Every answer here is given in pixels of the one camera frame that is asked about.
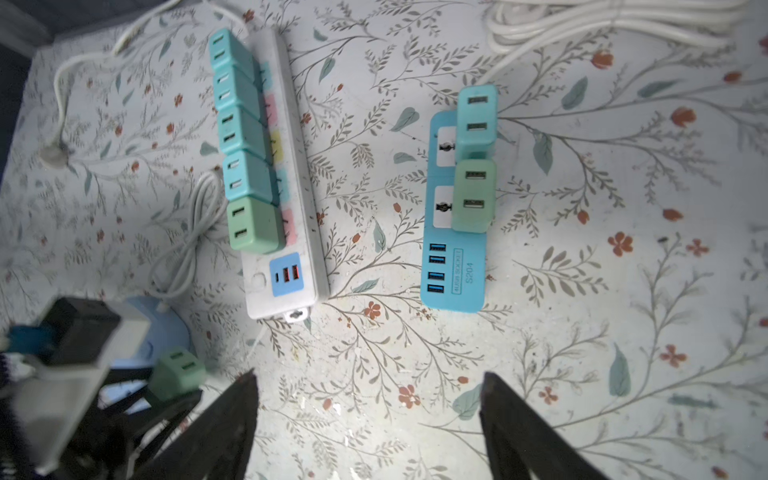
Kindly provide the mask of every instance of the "blue power strip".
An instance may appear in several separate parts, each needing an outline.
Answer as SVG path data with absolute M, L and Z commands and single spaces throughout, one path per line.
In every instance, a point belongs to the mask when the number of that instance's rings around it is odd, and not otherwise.
M 451 228 L 456 112 L 442 111 L 429 125 L 429 165 L 422 257 L 422 302 L 429 308 L 476 313 L 485 304 L 485 233 Z

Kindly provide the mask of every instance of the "white power strip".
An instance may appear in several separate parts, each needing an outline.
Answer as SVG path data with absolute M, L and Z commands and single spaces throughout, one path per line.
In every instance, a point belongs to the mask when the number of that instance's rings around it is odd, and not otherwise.
M 265 26 L 249 35 L 246 46 L 261 65 L 280 209 L 286 231 L 286 247 L 282 250 L 269 255 L 242 253 L 246 307 L 252 319 L 283 314 L 287 322 L 299 322 L 309 317 L 309 307 L 329 295 L 310 170 L 299 124 L 299 107 L 288 51 L 277 31 Z M 298 254 L 300 259 L 296 273 L 303 286 L 300 290 L 275 296 L 274 287 L 282 281 L 282 268 L 277 273 L 270 271 L 270 262 L 293 254 Z

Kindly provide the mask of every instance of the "table surface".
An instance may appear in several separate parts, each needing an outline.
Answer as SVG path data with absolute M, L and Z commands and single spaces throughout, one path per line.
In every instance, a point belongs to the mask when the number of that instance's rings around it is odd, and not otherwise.
M 306 323 L 257 322 L 226 228 L 199 249 L 175 309 L 214 372 L 205 403 L 240 372 L 259 377 L 248 478 L 489 478 L 486 370 L 612 478 L 765 477 L 765 2 L 737 49 L 596 31 L 498 79 L 476 315 L 424 308 L 419 264 L 429 120 L 495 60 L 487 4 L 235 3 L 290 44 L 332 291 Z M 35 157 L 53 72 L 118 30 L 37 54 L 0 191 L 3 326 L 54 295 L 142 293 L 148 262 L 188 229 L 195 180 L 223 158 L 207 38 L 228 25 L 199 5 L 169 12 L 128 58 L 78 69 L 64 170 Z

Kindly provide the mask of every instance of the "power outlet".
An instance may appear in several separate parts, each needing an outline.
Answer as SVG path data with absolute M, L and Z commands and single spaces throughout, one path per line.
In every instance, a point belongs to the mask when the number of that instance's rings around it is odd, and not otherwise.
M 301 273 L 301 259 L 298 253 L 291 253 L 270 262 L 270 279 L 274 296 L 287 295 L 304 289 L 304 275 Z

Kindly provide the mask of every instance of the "power cord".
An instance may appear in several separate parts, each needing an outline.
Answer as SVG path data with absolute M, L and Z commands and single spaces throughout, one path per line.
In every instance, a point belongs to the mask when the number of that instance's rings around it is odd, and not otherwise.
M 749 0 L 501 0 L 488 10 L 488 45 L 506 54 L 477 84 L 486 84 L 521 56 L 596 28 L 625 28 L 705 48 L 728 45 L 727 33 Z M 710 33 L 693 31 L 705 28 Z
M 186 292 L 194 281 L 197 268 L 197 244 L 227 211 L 227 199 L 223 195 L 223 183 L 219 175 L 212 171 L 205 172 L 197 181 L 190 195 L 190 209 L 187 216 L 189 233 L 184 241 L 173 245 L 160 254 L 152 263 L 147 275 L 148 292 L 161 299 L 157 306 L 159 312 L 168 309 L 166 300 L 172 300 Z M 166 259 L 175 255 L 167 279 L 157 277 L 157 268 L 164 265 Z

